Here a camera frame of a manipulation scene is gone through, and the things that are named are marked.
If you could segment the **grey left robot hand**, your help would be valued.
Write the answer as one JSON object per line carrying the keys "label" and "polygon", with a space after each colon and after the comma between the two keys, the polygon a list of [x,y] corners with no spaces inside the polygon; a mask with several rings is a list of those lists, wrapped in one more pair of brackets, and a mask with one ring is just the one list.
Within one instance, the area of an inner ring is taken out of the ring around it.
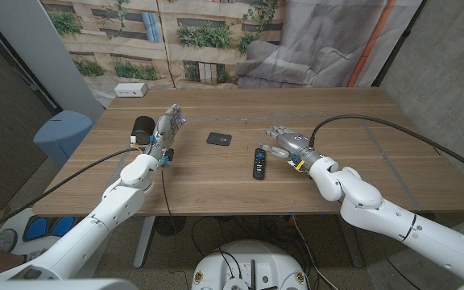
{"label": "grey left robot hand", "polygon": [[157,160],[161,160],[165,151],[172,147],[175,136],[184,123],[185,119],[181,115],[180,106],[174,104],[160,116],[153,131],[155,140],[147,154],[155,157]]}

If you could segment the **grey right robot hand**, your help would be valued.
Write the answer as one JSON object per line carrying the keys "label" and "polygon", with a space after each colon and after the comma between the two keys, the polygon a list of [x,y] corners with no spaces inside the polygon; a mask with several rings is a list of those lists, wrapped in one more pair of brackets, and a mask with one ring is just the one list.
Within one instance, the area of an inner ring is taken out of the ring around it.
{"label": "grey right robot hand", "polygon": [[308,172],[321,158],[320,153],[309,146],[309,138],[285,126],[271,126],[264,134],[278,142],[276,146],[263,143],[257,145],[281,159],[291,159],[297,171]]}

